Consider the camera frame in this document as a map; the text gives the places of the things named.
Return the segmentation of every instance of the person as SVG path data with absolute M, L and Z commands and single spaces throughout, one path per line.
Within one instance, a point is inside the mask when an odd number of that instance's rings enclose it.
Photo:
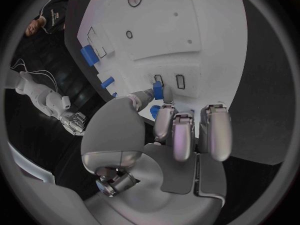
M 65 18 L 69 0 L 50 0 L 40 10 L 36 17 L 25 30 L 25 36 L 30 37 L 40 29 L 48 34 L 65 29 Z

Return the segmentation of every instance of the dark background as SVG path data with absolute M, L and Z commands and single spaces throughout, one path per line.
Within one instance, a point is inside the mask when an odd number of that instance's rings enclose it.
M 14 15 L 14 9 L 19 4 L 21 0 L 10 0 L 7 2 L 4 0 L 1 1 L 2 8 L 2 27 L 6 25 L 6 21 L 10 16 Z M 281 0 L 282 7 L 286 9 L 289 15 L 291 15 L 292 19 L 296 22 L 296 18 L 298 17 L 297 11 L 299 11 L 299 0 Z M 37 45 L 41 44 L 41 39 L 45 43 L 44 46 Z M 81 112 L 91 117 L 100 107 L 103 105 L 102 99 L 97 95 L 97 93 L 93 90 L 90 84 L 87 82 L 85 77 L 80 73 L 79 69 L 76 67 L 76 64 L 70 57 L 68 50 L 65 48 L 64 43 L 64 34 L 59 33 L 55 35 L 48 35 L 47 38 L 44 37 L 44 34 L 40 34 L 35 39 L 30 39 L 24 44 L 20 44 L 19 52 L 22 52 L 22 49 L 26 51 L 31 51 L 31 54 L 26 54 L 30 58 L 30 65 L 28 67 L 35 70 L 35 68 L 45 67 L 49 71 L 53 73 L 53 75 L 58 78 L 60 74 L 65 74 L 67 77 L 64 79 L 58 79 L 58 86 L 64 88 L 61 90 L 61 94 L 67 94 L 71 98 L 72 107 L 74 110 L 80 109 Z M 51 48 L 50 50 L 43 50 L 43 47 Z M 21 141 L 28 141 L 32 146 L 36 144 L 43 144 L 44 148 L 38 150 L 39 147 L 36 146 L 33 150 L 26 150 L 25 147 L 20 147 L 19 149 L 23 154 L 28 156 L 29 158 L 36 159 L 34 162 L 37 164 L 43 163 L 44 167 L 48 170 L 54 171 L 56 176 L 56 181 L 65 187 L 69 187 L 76 192 L 78 192 L 82 198 L 87 198 L 91 194 L 95 192 L 95 187 L 91 187 L 93 184 L 93 180 L 91 176 L 83 169 L 80 163 L 76 163 L 77 166 L 72 166 L 72 168 L 68 167 L 68 164 L 74 164 L 70 158 L 76 160 L 80 156 L 79 145 L 80 145 L 80 137 L 73 137 L 68 134 L 66 131 L 61 130 L 60 124 L 57 123 L 55 119 L 48 117 L 39 117 L 39 114 L 34 112 L 36 108 L 32 108 L 31 106 L 27 106 L 29 104 L 29 98 L 23 97 L 21 95 L 16 95 L 14 91 L 9 91 L 6 96 L 13 100 L 15 107 L 9 107 L 7 109 L 7 115 L 14 116 L 14 114 L 25 114 L 24 117 L 26 120 L 36 121 L 36 123 L 43 123 L 45 121 L 47 126 L 43 128 L 38 128 L 36 130 L 35 137 L 29 137 L 26 134 L 26 131 L 23 129 L 23 133 L 20 137 L 9 137 L 11 140 L 14 139 L 14 144 L 21 144 Z M 8 126 L 16 127 L 22 126 L 18 121 L 10 119 Z M 47 129 L 51 129 L 53 132 L 51 135 L 48 135 Z M 150 131 L 148 133 L 148 138 L 151 137 L 151 128 L 147 129 Z M 54 153 L 51 151 L 60 150 L 58 153 Z M 276 174 L 276 171 L 279 169 L 279 165 L 269 166 L 263 165 L 254 162 L 245 162 L 242 159 L 231 157 L 227 161 L 224 162 L 224 167 L 226 170 L 227 180 L 232 184 L 240 183 L 239 189 L 236 189 L 234 186 L 228 186 L 228 194 L 234 194 L 233 196 L 228 196 L 228 200 L 226 201 L 226 207 L 224 207 L 223 212 L 220 215 L 220 218 L 216 222 L 216 224 L 224 224 L 226 221 L 229 222 L 232 220 L 238 213 L 246 210 L 252 202 L 254 202 L 264 191 L 264 189 L 269 185 L 270 181 Z M 79 178 L 74 177 L 74 180 L 66 179 L 66 176 L 71 176 L 72 172 L 82 173 L 83 176 Z M 2 219 L 5 221 L 5 224 L 17 224 L 17 223 L 26 223 L 33 224 L 33 220 L 30 216 L 23 210 L 23 208 L 19 205 L 18 201 L 14 198 L 12 193 L 10 192 L 9 187 L 7 186 L 3 177 L 1 179 L 2 186 L 2 196 L 1 196 L 1 210 L 0 214 Z M 298 204 L 298 189 L 299 188 L 300 178 L 297 177 L 295 184 L 292 189 L 289 191 L 287 197 L 282 201 L 280 206 L 274 211 L 271 217 L 265 221 L 264 224 L 270 225 L 275 222 L 285 221 L 286 223 L 291 223 L 292 221 L 297 221 L 297 204 Z M 81 187 L 72 187 L 73 184 L 81 183 Z

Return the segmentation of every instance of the blue plastic piece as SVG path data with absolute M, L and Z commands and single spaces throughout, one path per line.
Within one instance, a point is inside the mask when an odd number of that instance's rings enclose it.
M 95 54 L 91 45 L 83 47 L 80 51 L 90 67 L 99 62 L 99 58 Z
M 107 79 L 106 81 L 102 82 L 101 87 L 103 89 L 106 89 L 110 84 L 112 84 L 114 82 L 114 78 L 111 76 L 109 79 Z
M 152 107 L 150 108 L 150 113 L 152 114 L 152 117 L 153 117 L 154 119 L 156 119 L 156 117 L 157 117 L 158 112 L 159 112 L 160 109 L 161 109 L 161 107 L 158 106 L 158 105 L 154 105 L 154 106 L 152 106 Z
M 155 83 L 153 83 L 153 92 L 154 92 L 155 100 L 164 99 L 163 86 L 160 81 L 156 81 Z

